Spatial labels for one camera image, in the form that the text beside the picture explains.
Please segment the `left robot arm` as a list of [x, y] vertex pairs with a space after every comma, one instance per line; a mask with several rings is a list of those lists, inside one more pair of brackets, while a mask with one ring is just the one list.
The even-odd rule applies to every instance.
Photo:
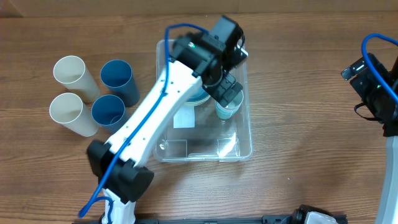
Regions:
[[134, 223], [135, 202], [154, 178], [145, 164], [174, 114], [199, 90], [226, 106], [243, 88], [230, 74], [248, 56], [242, 34], [189, 32], [176, 40], [166, 37], [164, 54], [160, 77], [133, 115], [106, 142], [94, 140], [88, 146], [98, 186], [79, 216], [103, 200], [101, 223]]

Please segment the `tall cream cup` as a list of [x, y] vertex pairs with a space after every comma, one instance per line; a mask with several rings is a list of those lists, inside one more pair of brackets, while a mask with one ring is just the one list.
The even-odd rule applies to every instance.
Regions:
[[53, 76], [85, 103], [92, 103], [100, 97], [100, 89], [80, 57], [68, 55], [61, 58], [53, 67]]
[[50, 104], [49, 114], [56, 123], [83, 137], [93, 136], [99, 130], [90, 110], [74, 93], [62, 93], [55, 97]]

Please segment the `small grey cup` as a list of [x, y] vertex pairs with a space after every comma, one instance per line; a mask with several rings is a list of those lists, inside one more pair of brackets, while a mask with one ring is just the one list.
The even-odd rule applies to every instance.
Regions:
[[224, 109], [226, 110], [238, 110], [239, 107], [241, 106], [242, 102], [244, 99], [244, 94], [243, 91], [241, 90], [234, 98], [233, 100], [228, 103], [226, 106], [224, 106]]

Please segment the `small mint green cup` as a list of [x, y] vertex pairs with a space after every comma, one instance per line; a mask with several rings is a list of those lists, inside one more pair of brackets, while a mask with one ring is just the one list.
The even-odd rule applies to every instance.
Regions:
[[223, 119], [223, 120], [230, 119], [230, 118], [232, 117], [231, 114], [217, 114], [217, 116], [218, 116], [220, 119]]

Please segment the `tall blue cup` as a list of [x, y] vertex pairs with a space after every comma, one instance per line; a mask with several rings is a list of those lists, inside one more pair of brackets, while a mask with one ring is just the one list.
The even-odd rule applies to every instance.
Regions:
[[130, 117], [124, 102], [116, 95], [99, 97], [93, 103], [91, 114], [93, 119], [111, 134], [121, 129]]
[[131, 66], [124, 60], [110, 60], [101, 69], [101, 81], [126, 107], [139, 102], [140, 94]]

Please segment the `dark blue bowl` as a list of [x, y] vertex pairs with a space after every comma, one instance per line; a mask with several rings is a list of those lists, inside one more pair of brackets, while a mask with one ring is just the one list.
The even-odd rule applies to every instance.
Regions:
[[188, 100], [187, 103], [195, 103], [207, 98], [209, 94], [202, 88], [200, 88], [194, 95], [192, 95]]

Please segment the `small light blue cup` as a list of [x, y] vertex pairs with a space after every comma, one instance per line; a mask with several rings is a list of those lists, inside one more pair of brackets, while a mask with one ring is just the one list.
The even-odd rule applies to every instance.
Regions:
[[231, 114], [233, 116], [238, 111], [238, 110], [232, 110], [232, 111], [226, 110], [218, 102], [215, 103], [215, 108], [216, 108], [216, 114]]

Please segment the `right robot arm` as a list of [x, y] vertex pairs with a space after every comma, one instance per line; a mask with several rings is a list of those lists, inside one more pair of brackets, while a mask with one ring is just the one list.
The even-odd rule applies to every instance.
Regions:
[[354, 111], [365, 106], [372, 116], [364, 119], [380, 123], [386, 139], [386, 173], [375, 222], [397, 223], [397, 103], [379, 84], [364, 58], [348, 71], [352, 78], [349, 84], [361, 98]]

